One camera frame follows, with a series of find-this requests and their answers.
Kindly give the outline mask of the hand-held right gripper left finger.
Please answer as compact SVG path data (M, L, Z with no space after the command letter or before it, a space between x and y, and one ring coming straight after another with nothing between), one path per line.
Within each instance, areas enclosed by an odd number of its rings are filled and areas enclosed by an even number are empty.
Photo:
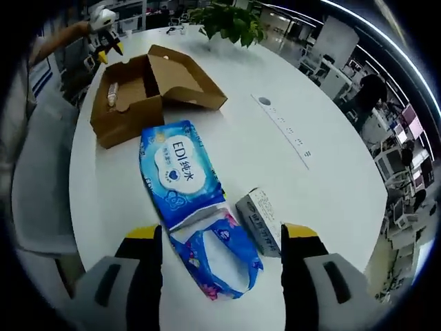
M77 329L159 330L162 262L160 225L127 233L114 255L101 258L77 282Z

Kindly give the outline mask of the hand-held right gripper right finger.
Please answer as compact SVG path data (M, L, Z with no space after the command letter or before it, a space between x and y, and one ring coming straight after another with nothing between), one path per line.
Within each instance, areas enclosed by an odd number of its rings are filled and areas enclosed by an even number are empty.
M303 225L281 226L286 330L372 330L375 300L367 279Z

